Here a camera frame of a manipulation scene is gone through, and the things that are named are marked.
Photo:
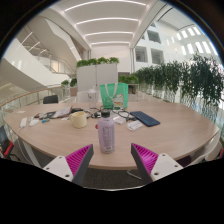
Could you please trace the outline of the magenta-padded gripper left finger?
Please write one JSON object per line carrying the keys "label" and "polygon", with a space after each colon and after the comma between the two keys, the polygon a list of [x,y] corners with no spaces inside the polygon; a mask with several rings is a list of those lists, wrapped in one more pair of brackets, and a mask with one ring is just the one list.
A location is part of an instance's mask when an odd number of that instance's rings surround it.
{"label": "magenta-padded gripper left finger", "polygon": [[66,157],[57,156],[44,170],[81,186],[93,154],[93,145],[90,144]]}

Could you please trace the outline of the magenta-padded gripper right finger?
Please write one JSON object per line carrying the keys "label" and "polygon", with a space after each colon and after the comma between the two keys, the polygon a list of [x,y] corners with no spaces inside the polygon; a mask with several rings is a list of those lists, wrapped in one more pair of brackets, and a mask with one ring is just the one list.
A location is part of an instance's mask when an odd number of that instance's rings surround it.
{"label": "magenta-padded gripper right finger", "polygon": [[132,143],[131,154],[144,184],[149,184],[182,169],[168,154],[157,154],[143,146]]}

